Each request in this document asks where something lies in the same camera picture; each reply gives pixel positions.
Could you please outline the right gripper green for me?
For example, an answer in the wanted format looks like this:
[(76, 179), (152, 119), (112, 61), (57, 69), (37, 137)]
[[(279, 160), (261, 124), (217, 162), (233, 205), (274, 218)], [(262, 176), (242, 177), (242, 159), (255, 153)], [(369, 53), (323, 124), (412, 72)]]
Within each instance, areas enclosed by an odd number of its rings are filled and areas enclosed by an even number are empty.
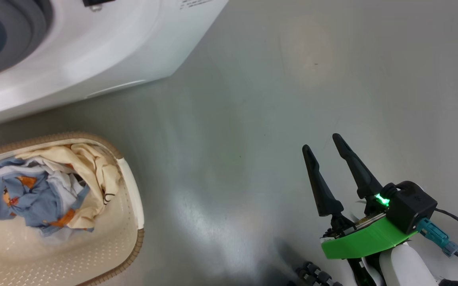
[[(342, 136), (334, 133), (332, 139), (354, 178), (358, 197), (365, 199), (379, 194), (383, 186)], [(341, 216), (344, 207), (327, 186), (320, 173), (320, 165), (309, 145), (303, 145), (302, 154), (318, 215)], [(413, 235), (414, 232), (403, 233), (387, 219), (385, 213), (380, 213), (355, 222), (355, 225), (347, 230), (337, 231), (332, 228), (320, 239), (320, 246), (327, 259), (356, 259), (393, 248), (406, 242)]]

